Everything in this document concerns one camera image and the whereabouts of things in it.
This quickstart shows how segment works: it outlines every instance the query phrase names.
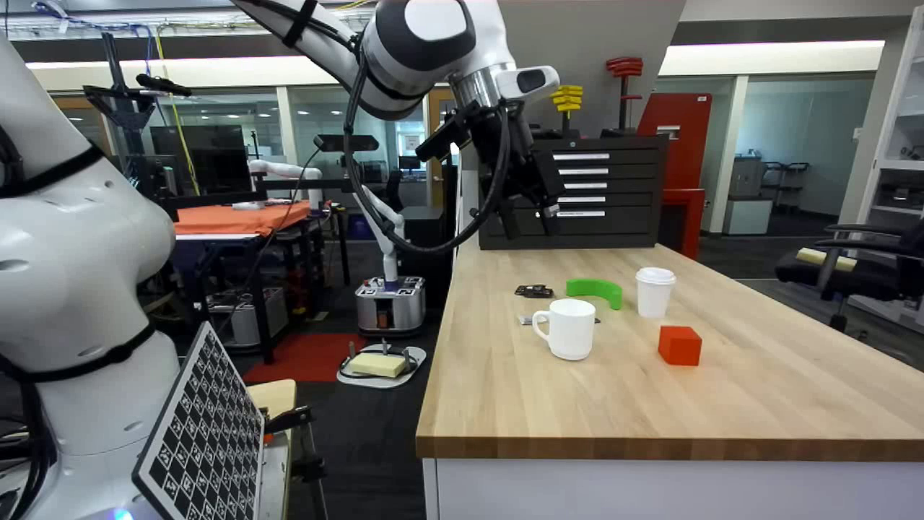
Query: green object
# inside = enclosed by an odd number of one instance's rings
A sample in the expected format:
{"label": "green object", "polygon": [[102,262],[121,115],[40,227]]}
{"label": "green object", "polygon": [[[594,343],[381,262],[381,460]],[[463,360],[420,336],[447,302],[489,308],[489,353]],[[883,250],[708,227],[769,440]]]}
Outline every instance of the green object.
{"label": "green object", "polygon": [[604,297],[610,308],[625,308],[625,289],[604,278],[571,278],[565,284],[568,297]]}

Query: mug handle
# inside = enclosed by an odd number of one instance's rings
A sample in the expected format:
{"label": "mug handle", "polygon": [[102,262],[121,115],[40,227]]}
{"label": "mug handle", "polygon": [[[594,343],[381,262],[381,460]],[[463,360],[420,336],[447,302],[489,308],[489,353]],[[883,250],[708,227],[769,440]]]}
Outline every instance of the mug handle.
{"label": "mug handle", "polygon": [[532,315],[532,328],[549,343],[549,336],[539,328],[539,321],[549,323],[549,311],[534,311]]}

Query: chair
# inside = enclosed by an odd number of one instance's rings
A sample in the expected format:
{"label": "chair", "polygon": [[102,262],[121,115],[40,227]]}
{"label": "chair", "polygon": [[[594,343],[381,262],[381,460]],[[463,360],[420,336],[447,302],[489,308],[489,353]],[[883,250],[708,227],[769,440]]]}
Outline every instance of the chair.
{"label": "chair", "polygon": [[[837,308],[830,317],[835,328],[845,328],[843,301],[853,294],[920,307],[924,220],[913,227],[835,226],[835,239],[814,242],[811,247],[822,250],[821,262],[792,250],[778,262],[778,281],[818,285],[822,301],[835,301]],[[837,268],[843,250],[864,255],[854,265]]]}

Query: orange cube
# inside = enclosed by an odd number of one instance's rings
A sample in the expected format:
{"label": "orange cube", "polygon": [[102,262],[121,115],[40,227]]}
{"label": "orange cube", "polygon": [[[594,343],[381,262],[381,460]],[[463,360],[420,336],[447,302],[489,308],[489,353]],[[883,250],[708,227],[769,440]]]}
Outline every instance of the orange cube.
{"label": "orange cube", "polygon": [[698,366],[702,338],[689,327],[661,327],[659,353],[666,364]]}

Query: butcher block table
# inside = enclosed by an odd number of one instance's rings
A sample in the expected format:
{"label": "butcher block table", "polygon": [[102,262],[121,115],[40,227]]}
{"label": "butcher block table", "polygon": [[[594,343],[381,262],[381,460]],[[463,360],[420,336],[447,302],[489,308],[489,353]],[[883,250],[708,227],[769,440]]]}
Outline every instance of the butcher block table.
{"label": "butcher block table", "polygon": [[[665,321],[636,272],[672,268]],[[523,327],[568,278],[625,285],[594,349],[560,360]],[[665,323],[698,366],[659,356]],[[924,376],[669,247],[463,245],[420,416],[427,518],[920,520]]]}

